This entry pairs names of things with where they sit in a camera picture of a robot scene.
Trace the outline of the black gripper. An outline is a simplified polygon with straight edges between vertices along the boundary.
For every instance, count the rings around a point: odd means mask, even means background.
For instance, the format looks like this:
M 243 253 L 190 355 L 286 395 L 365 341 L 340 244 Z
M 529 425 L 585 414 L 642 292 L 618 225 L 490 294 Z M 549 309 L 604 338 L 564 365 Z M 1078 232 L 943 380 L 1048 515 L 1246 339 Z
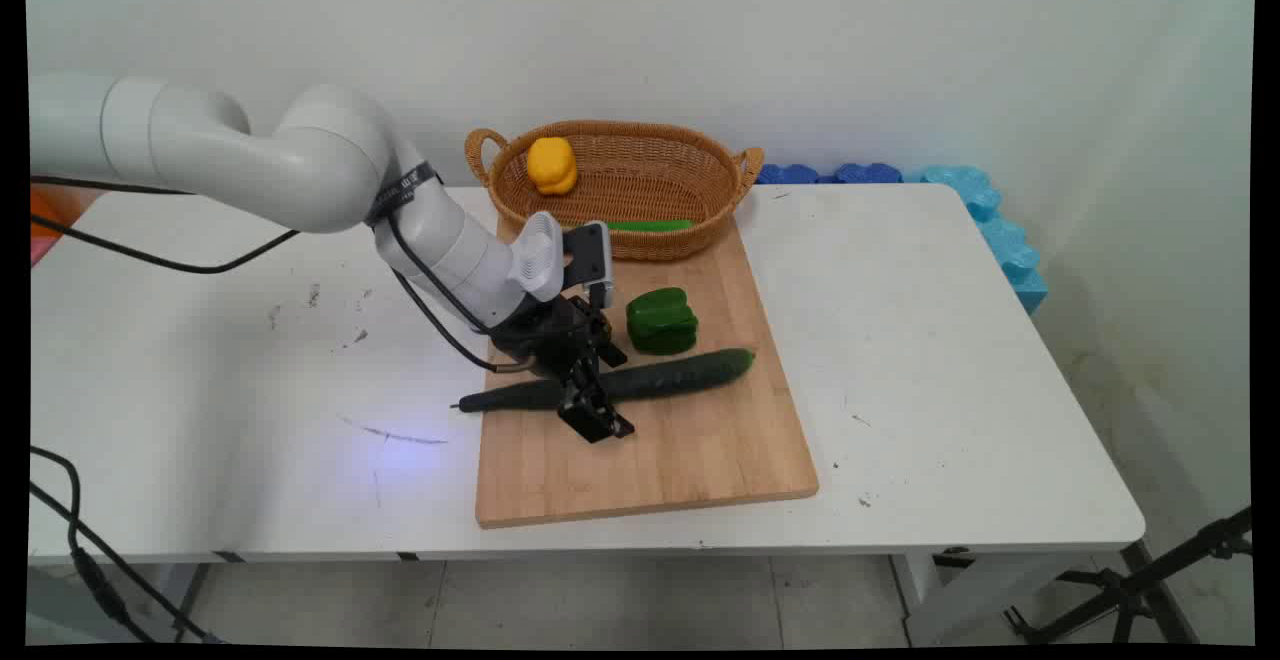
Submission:
M 562 381 L 557 414 L 588 443 L 635 432 L 602 379 L 600 365 L 617 368 L 628 361 L 613 340 L 602 301 L 557 295 L 535 303 L 526 295 L 508 321 L 492 327 L 490 340 L 509 358 L 529 361 L 535 376 Z

